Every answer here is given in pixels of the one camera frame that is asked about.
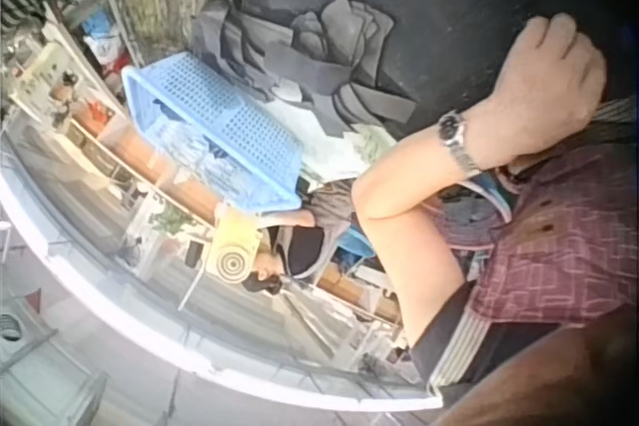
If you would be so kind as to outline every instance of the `metal watch strap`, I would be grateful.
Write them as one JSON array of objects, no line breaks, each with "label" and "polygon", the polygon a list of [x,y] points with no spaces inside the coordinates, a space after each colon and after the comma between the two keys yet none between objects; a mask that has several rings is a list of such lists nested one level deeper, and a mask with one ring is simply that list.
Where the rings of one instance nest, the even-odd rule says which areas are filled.
[{"label": "metal watch strap", "polygon": [[481,174],[481,170],[459,142],[449,142],[448,150],[469,179]]}]

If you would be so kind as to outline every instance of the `white light strip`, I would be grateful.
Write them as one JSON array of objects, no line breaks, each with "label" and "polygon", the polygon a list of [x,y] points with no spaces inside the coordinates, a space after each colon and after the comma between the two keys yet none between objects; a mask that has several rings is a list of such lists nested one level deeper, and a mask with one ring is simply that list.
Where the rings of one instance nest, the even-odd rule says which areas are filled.
[{"label": "white light strip", "polygon": [[[17,170],[7,174],[16,180]],[[305,391],[274,383],[231,369],[216,368],[201,353],[186,348],[181,342],[170,338],[138,320],[102,291],[82,276],[76,268],[61,255],[50,255],[46,235],[32,221],[20,200],[14,195],[11,186],[0,172],[0,199],[16,229],[42,263],[51,270],[60,283],[113,329],[165,361],[186,371],[191,371],[203,379],[209,380],[232,390],[279,403],[331,411],[354,412],[401,412],[420,409],[441,408],[439,397],[412,399],[356,399]]]}]

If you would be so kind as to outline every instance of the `basket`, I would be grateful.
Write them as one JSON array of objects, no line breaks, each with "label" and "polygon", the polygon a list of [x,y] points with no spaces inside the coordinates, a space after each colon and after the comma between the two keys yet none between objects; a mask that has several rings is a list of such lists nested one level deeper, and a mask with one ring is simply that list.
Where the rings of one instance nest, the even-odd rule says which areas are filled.
[{"label": "basket", "polygon": [[188,52],[122,71],[131,117],[156,149],[238,210],[298,209],[295,136]]}]

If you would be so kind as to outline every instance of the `wristwatch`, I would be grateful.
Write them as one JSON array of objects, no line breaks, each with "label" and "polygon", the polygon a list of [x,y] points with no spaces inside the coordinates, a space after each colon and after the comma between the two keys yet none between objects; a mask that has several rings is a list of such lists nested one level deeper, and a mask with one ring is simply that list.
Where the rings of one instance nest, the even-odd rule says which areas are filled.
[{"label": "wristwatch", "polygon": [[481,173],[481,170],[470,157],[464,146],[466,121],[455,111],[449,112],[439,119],[439,140],[455,159],[464,176],[469,179]]}]

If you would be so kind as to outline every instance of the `green plant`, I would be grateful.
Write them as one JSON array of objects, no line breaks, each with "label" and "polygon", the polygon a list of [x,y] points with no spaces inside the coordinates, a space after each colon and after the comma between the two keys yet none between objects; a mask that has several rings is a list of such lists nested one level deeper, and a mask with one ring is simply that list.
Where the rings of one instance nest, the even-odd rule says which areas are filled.
[{"label": "green plant", "polygon": [[153,229],[168,234],[179,233],[185,224],[196,224],[192,216],[169,202],[166,202],[161,213],[152,214],[149,220]]}]

